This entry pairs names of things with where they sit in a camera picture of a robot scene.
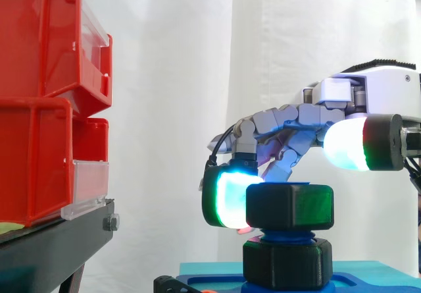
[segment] white curtain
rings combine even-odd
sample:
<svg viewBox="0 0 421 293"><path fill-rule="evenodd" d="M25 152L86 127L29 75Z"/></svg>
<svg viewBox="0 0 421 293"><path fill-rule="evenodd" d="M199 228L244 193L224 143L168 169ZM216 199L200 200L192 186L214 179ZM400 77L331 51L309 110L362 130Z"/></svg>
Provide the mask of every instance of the white curtain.
<svg viewBox="0 0 421 293"><path fill-rule="evenodd" d="M247 236L208 226L207 142L250 113L374 58L415 62L414 0L86 0L114 37L110 189L120 230L81 293L152 292L187 261L241 259ZM292 180L329 184L335 259L416 274L416 192L406 173L334 169L314 149Z"/></svg>
<svg viewBox="0 0 421 293"><path fill-rule="evenodd" d="M233 0L232 19L228 124L291 103L300 88L351 65L418 60L415 0ZM316 233L334 259L417 275L417 196L406 171L335 169L316 148L293 170L292 181L334 189L335 226ZM220 230L219 260L241 260L248 236Z"/></svg>

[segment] wire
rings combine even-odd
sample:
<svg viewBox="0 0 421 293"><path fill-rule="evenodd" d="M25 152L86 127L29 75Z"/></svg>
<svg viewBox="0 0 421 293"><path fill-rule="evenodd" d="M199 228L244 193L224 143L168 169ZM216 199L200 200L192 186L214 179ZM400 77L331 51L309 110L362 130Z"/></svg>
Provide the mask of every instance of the wire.
<svg viewBox="0 0 421 293"><path fill-rule="evenodd" d="M228 137L228 135L230 135L230 134L231 134L231 132L233 131L234 126L235 126L235 124L234 124L234 125L232 125L231 127L229 127L229 129L227 129L227 130L225 131L225 133L223 133L223 135L220 137L220 139L218 140L218 142L216 143L216 145L215 145L215 147L214 147L214 149L213 149L213 151L212 151L212 155L213 155L213 156L216 156L216 154L218 153L218 150L219 150L219 148L221 147L221 145L222 145L222 143L224 142L224 140L225 140L225 139Z"/></svg>
<svg viewBox="0 0 421 293"><path fill-rule="evenodd" d="M416 170L409 165L406 159L403 161L403 166L407 169L411 178L418 176Z"/></svg>
<svg viewBox="0 0 421 293"><path fill-rule="evenodd" d="M414 160L414 158L408 158L410 163L412 163L416 169L416 172L421 175L421 167L418 165L418 163L416 163L416 161Z"/></svg>
<svg viewBox="0 0 421 293"><path fill-rule="evenodd" d="M229 129L227 129L225 131L225 133L223 133L223 135L219 138L219 140L217 141L214 149L212 150L211 155L208 158L208 161L206 162L205 165L205 170L208 169L210 166L216 166L216 154L218 153L219 148L221 147L222 143L224 142L224 140L231 134L231 132L234 129L234 125L232 125L231 127L229 127Z"/></svg>

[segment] red plastic bin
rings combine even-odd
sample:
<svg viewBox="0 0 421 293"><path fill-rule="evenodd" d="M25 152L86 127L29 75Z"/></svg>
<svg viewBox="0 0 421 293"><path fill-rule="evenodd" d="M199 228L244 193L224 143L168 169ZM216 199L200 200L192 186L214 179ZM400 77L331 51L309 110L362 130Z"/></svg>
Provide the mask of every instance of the red plastic bin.
<svg viewBox="0 0 421 293"><path fill-rule="evenodd" d="M72 118L68 100L0 98L0 223L31 226L103 206L107 152L108 122Z"/></svg>
<svg viewBox="0 0 421 293"><path fill-rule="evenodd" d="M112 38L83 0L0 0L0 97L64 97L88 117L111 106Z"/></svg>

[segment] black 3d-printed block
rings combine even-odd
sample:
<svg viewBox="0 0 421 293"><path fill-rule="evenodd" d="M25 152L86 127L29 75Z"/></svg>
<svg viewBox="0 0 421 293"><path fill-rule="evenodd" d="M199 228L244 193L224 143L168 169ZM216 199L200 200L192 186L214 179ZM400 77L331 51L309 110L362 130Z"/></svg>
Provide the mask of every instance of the black 3d-printed block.
<svg viewBox="0 0 421 293"><path fill-rule="evenodd" d="M252 184L246 191L246 219L268 230L326 230L334 225L334 191L318 184Z"/></svg>
<svg viewBox="0 0 421 293"><path fill-rule="evenodd" d="M332 245L315 238L311 245L265 242L259 236L243 246L247 281L271 290L318 290L333 275Z"/></svg>

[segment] metal bracket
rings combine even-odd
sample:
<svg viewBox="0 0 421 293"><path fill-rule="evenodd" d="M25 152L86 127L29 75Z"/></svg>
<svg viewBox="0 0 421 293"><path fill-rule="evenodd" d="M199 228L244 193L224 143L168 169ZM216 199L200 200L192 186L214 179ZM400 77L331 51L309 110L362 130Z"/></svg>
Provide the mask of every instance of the metal bracket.
<svg viewBox="0 0 421 293"><path fill-rule="evenodd" d="M169 275L162 275L153 281L153 293L201 293L201 291Z"/></svg>

